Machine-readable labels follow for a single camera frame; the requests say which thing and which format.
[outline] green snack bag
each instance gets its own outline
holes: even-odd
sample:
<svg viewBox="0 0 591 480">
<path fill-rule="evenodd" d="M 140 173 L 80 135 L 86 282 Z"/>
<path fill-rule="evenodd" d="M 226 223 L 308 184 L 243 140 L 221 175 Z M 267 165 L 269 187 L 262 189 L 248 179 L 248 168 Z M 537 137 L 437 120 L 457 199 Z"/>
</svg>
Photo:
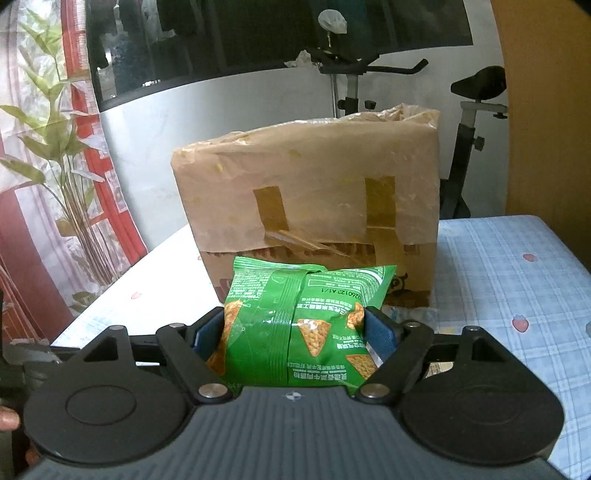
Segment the green snack bag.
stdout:
<svg viewBox="0 0 591 480">
<path fill-rule="evenodd" d="M 305 276 L 319 265 L 276 264 L 236 257 L 224 305 L 224 328 L 208 366 L 237 389 L 285 387 L 294 308 Z"/>
<path fill-rule="evenodd" d="M 375 371 L 364 307 L 381 307 L 395 267 L 328 271 L 236 257 L 225 324 L 207 364 L 234 390 L 345 385 Z"/>
<path fill-rule="evenodd" d="M 309 273 L 294 311 L 288 384 L 355 391 L 376 366 L 363 341 L 364 308 L 380 308 L 396 267 Z"/>
</svg>

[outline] packing tape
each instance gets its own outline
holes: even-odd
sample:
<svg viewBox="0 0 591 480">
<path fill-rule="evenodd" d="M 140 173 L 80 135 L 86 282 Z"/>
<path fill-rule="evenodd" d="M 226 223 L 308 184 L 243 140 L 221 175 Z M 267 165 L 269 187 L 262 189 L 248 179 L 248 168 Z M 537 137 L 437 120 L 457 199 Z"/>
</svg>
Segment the packing tape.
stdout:
<svg viewBox="0 0 591 480">
<path fill-rule="evenodd" d="M 253 190 L 261 222 L 265 229 L 265 241 L 270 247 L 282 245 L 295 251 L 325 252 L 350 259 L 360 264 L 356 255 L 347 254 L 334 247 L 316 242 L 290 232 L 285 207 L 278 186 Z M 374 245 L 376 265 L 400 265 L 404 260 L 404 246 L 396 234 L 396 202 L 394 177 L 365 179 L 368 238 Z"/>
<path fill-rule="evenodd" d="M 365 179 L 367 234 L 375 248 L 376 265 L 396 265 L 397 275 L 406 272 L 404 246 L 396 233 L 396 179 L 391 176 Z"/>
</svg>

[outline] table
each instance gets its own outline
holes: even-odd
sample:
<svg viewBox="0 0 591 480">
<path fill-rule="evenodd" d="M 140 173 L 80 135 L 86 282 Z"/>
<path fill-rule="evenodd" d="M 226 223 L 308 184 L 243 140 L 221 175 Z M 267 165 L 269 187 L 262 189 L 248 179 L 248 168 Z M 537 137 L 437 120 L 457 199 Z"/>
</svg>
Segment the table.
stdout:
<svg viewBox="0 0 591 480">
<path fill-rule="evenodd" d="M 87 344 L 109 325 L 130 335 L 194 323 L 219 305 L 189 226 L 82 313 L 54 345 Z M 539 218 L 443 220 L 431 308 L 399 310 L 443 333 L 487 329 L 561 400 L 565 424 L 550 461 L 591 475 L 591 275 Z"/>
</svg>

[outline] glass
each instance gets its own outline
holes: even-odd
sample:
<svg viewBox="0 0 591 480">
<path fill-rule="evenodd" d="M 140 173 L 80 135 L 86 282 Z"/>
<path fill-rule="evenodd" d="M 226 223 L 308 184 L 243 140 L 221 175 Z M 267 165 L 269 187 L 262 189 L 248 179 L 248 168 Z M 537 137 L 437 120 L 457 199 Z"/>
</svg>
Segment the glass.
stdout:
<svg viewBox="0 0 591 480">
<path fill-rule="evenodd" d="M 324 46 L 322 10 L 339 10 L 337 39 L 361 58 L 472 45 L 462 0 L 87 0 L 88 46 L 101 110 L 186 83 L 284 67 Z"/>
</svg>

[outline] adjustment knob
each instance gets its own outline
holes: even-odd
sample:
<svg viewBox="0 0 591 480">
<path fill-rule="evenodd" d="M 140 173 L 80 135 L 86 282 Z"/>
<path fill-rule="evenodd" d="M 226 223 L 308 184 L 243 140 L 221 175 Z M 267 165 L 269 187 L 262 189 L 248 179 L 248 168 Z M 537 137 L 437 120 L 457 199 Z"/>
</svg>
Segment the adjustment knob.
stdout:
<svg viewBox="0 0 591 480">
<path fill-rule="evenodd" d="M 479 152 L 484 148 L 484 137 L 476 137 L 474 139 L 474 148 Z"/>
</svg>

